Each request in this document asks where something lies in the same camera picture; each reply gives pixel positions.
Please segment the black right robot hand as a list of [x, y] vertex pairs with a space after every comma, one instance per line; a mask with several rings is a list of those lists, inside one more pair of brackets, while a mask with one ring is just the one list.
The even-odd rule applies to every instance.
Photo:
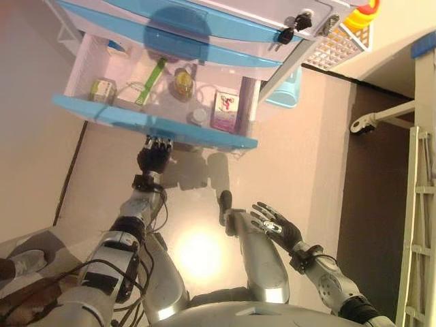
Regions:
[[263, 202], [253, 204], [252, 209], [250, 212], [253, 217], [252, 224], [282, 249], [292, 254], [294, 247], [302, 241], [300, 230], [281, 213]]

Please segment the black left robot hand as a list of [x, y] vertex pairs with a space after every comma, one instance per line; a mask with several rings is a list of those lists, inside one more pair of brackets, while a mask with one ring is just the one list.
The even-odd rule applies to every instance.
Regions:
[[168, 165], [173, 149], [171, 139], [147, 135], [138, 153], [137, 162], [143, 174], [154, 172], [162, 174]]

